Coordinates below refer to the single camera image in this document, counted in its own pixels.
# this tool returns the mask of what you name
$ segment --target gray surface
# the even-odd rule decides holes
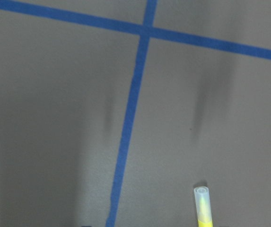
[[[141,23],[144,1],[34,1]],[[271,48],[271,2],[164,1],[157,27]],[[0,11],[0,227],[103,227],[138,37]],[[271,226],[271,61],[152,39],[117,227]]]

